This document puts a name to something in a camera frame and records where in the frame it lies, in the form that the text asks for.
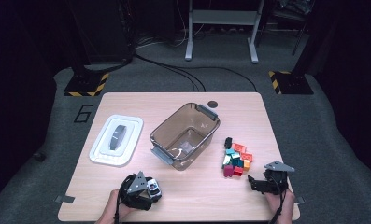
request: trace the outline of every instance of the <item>white plastic lid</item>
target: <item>white plastic lid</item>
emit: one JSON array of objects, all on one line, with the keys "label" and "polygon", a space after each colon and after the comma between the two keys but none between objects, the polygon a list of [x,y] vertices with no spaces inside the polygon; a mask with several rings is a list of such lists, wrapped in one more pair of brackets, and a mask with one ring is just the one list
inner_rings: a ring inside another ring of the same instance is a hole
[{"label": "white plastic lid", "polygon": [[[97,163],[103,163],[114,166],[122,166],[127,163],[133,155],[141,135],[143,120],[137,117],[128,117],[123,115],[110,116],[98,134],[92,150],[90,159]],[[111,148],[110,142],[118,126],[125,127],[125,133],[118,147]]]}]

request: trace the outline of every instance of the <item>wooden table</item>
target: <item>wooden table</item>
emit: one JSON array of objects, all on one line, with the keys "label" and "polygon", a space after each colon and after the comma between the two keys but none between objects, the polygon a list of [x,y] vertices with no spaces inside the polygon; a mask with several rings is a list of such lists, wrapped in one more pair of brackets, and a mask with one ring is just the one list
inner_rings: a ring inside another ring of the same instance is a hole
[{"label": "wooden table", "polygon": [[[214,110],[221,126],[210,145],[185,171],[164,164],[150,150],[151,132],[186,103],[207,105],[216,101]],[[130,162],[124,167],[94,163],[89,152],[106,120],[114,114],[140,117],[144,127]],[[224,142],[247,147],[253,154],[250,170],[242,176],[223,176]],[[162,199],[149,211],[135,211],[124,221],[260,221],[273,214],[265,196],[251,190],[247,175],[264,180],[264,165],[282,161],[264,102],[253,92],[116,92],[106,93],[98,107],[89,135],[72,176],[67,196],[58,214],[61,221],[95,221],[106,205],[112,189],[124,178],[143,171],[157,179]],[[294,205],[293,219],[300,212]]]}]

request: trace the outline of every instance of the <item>black equipment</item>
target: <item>black equipment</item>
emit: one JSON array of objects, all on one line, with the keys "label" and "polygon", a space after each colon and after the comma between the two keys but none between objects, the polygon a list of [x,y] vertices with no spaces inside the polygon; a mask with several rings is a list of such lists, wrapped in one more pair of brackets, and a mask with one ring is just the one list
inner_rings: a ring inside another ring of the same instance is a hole
[{"label": "black equipment", "polygon": [[295,169],[293,167],[274,161],[267,164],[264,168],[266,168],[264,172],[266,180],[255,180],[252,176],[248,176],[252,190],[279,195],[288,189],[287,172],[294,172]]},{"label": "black equipment", "polygon": [[141,193],[148,189],[147,182],[151,179],[152,177],[145,177],[142,171],[138,175],[128,175],[123,183],[121,183],[119,190],[120,202],[126,204],[128,207],[146,211],[150,210],[152,204],[157,202],[157,200],[153,200],[150,197],[143,197]]}]

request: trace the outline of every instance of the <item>human hand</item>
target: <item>human hand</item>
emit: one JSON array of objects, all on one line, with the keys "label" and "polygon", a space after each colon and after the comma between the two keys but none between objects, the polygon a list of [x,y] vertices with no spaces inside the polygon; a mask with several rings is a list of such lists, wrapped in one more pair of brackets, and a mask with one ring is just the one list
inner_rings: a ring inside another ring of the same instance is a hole
[{"label": "human hand", "polygon": [[[98,218],[95,224],[111,224],[114,223],[114,217],[116,213],[116,203],[118,200],[119,190],[114,189],[110,192],[109,199],[107,205],[104,209],[103,214]],[[124,218],[130,214],[131,212],[135,211],[135,208],[128,207],[124,203],[119,204],[119,219],[124,220]]]},{"label": "human hand", "polygon": [[[265,193],[267,202],[269,203],[270,210],[273,214],[278,211],[280,207],[280,195],[274,195],[272,193]],[[289,189],[281,193],[282,197],[285,197],[281,215],[278,216],[278,224],[289,224],[293,223],[293,204],[295,203],[295,196]]]}]

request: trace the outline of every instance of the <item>plastic bin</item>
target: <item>plastic bin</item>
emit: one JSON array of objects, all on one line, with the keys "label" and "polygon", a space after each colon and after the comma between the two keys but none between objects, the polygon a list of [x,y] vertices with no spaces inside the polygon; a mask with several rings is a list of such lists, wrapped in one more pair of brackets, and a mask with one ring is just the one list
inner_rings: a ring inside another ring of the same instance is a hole
[{"label": "plastic bin", "polygon": [[219,126],[215,112],[188,103],[151,133],[154,145],[151,151],[166,164],[183,171],[208,147]]}]

